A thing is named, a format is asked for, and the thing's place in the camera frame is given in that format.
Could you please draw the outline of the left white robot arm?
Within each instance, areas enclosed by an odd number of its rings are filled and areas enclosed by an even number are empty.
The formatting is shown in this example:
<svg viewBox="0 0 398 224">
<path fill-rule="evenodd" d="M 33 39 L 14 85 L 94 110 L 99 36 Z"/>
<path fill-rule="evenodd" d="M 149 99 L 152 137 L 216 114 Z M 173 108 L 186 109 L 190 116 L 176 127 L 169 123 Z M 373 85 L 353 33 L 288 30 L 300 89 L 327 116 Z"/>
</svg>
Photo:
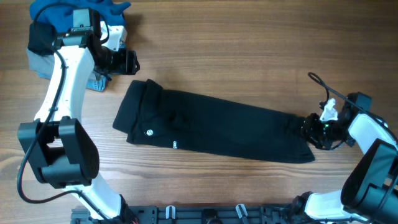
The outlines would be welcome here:
<svg viewBox="0 0 398 224">
<path fill-rule="evenodd" d="M 32 202 L 22 188 L 25 167 L 30 166 L 35 178 L 57 189 L 60 197 L 76 197 L 93 223 L 137 223 L 138 217 L 123 196 L 101 176 L 99 152 L 81 125 L 92 72 L 109 77 L 133 75 L 140 69 L 135 51 L 108 48 L 109 37 L 101 35 L 107 28 L 98 11 L 75 7 L 72 27 L 47 44 L 55 65 L 34 120 L 19 126 L 17 135 L 25 155 L 17 175 L 17 192 L 25 202 Z"/>
</svg>

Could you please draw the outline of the black t-shirt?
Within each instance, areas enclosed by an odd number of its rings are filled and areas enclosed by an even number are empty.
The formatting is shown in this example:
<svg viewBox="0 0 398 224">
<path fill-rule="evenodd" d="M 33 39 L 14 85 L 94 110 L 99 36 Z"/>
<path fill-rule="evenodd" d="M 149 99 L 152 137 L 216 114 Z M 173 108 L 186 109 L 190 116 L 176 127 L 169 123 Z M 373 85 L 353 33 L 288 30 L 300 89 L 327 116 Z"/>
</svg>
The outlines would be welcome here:
<svg viewBox="0 0 398 224">
<path fill-rule="evenodd" d="M 135 145 L 303 164 L 315 159 L 300 135 L 303 122 L 294 114 L 134 80 L 113 128 Z"/>
</svg>

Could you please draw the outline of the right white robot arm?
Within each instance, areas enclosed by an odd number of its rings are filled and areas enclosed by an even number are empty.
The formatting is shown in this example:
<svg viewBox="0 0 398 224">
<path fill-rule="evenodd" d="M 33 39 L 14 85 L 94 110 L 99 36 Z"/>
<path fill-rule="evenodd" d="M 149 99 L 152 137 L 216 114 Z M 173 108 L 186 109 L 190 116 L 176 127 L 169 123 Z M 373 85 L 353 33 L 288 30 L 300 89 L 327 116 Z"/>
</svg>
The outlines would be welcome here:
<svg viewBox="0 0 398 224">
<path fill-rule="evenodd" d="M 321 102 L 321 115 L 305 118 L 301 134 L 316 148 L 357 144 L 363 157 L 338 191 L 296 197 L 290 223 L 397 223 L 397 138 L 382 118 L 369 113 L 371 98 L 350 93 L 341 111 L 335 99 Z"/>
</svg>

